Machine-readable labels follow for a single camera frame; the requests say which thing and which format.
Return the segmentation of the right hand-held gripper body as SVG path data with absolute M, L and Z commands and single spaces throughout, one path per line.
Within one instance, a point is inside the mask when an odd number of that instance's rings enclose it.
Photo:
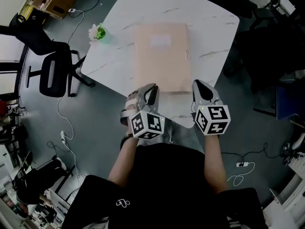
M 231 121 L 229 109 L 220 99 L 213 102 L 193 100 L 193 121 L 203 135 L 223 135 Z

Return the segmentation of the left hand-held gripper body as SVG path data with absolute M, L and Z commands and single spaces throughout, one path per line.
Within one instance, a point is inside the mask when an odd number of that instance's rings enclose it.
M 138 90 L 128 96 L 120 115 L 121 124 L 128 127 L 128 134 L 132 137 L 152 140 L 164 133 L 165 117 L 151 112 Z

